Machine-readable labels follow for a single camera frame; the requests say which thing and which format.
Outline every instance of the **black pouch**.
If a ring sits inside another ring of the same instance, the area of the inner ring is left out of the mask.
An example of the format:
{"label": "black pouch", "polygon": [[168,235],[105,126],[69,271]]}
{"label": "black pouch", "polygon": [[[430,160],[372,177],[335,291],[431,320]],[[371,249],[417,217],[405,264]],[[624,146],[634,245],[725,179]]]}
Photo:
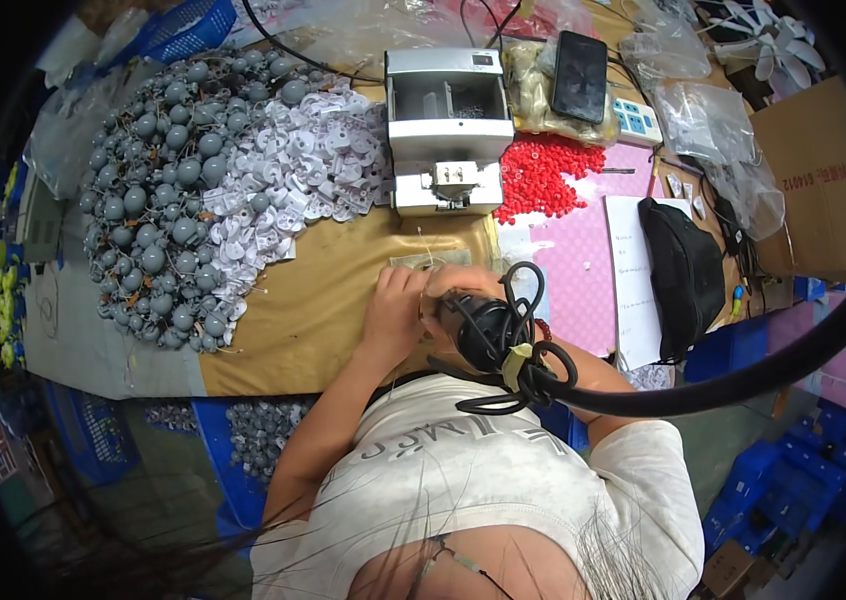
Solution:
{"label": "black pouch", "polygon": [[638,210],[663,332],[660,358],[678,363],[726,304],[722,252],[679,208],[643,198]]}

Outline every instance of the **silver metal machine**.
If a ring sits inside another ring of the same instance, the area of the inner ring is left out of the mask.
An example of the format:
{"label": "silver metal machine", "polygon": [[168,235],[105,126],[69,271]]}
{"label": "silver metal machine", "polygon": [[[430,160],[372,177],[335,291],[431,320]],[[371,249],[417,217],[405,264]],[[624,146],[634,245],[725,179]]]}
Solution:
{"label": "silver metal machine", "polygon": [[416,48],[386,53],[389,146],[404,217],[488,214],[502,204],[500,157],[514,128],[500,53]]}

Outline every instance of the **smartphone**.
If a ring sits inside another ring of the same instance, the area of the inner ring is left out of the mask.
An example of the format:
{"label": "smartphone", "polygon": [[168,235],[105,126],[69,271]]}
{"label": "smartphone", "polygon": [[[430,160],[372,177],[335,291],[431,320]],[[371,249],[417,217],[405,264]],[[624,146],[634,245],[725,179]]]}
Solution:
{"label": "smartphone", "polygon": [[561,31],[556,46],[556,77],[549,107],[554,113],[599,124],[606,104],[606,44]]}

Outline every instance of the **paper sheet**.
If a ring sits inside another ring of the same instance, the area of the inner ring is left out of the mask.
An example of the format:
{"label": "paper sheet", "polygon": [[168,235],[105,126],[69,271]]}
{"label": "paper sheet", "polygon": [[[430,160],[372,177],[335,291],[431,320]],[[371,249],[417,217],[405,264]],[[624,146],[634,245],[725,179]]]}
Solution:
{"label": "paper sheet", "polygon": [[[621,367],[629,371],[660,359],[659,315],[649,281],[650,261],[637,205],[641,196],[607,196],[606,222],[613,251],[613,286],[616,290],[617,348]],[[690,203],[679,198],[657,198],[690,215]]]}

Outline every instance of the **power strip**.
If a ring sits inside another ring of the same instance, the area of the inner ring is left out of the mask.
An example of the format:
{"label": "power strip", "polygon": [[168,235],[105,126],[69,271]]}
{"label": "power strip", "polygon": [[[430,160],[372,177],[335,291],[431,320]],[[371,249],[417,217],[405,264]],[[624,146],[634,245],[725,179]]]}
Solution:
{"label": "power strip", "polygon": [[663,133],[656,113],[646,104],[617,100],[613,112],[620,119],[619,141],[636,146],[655,146],[663,143]]}

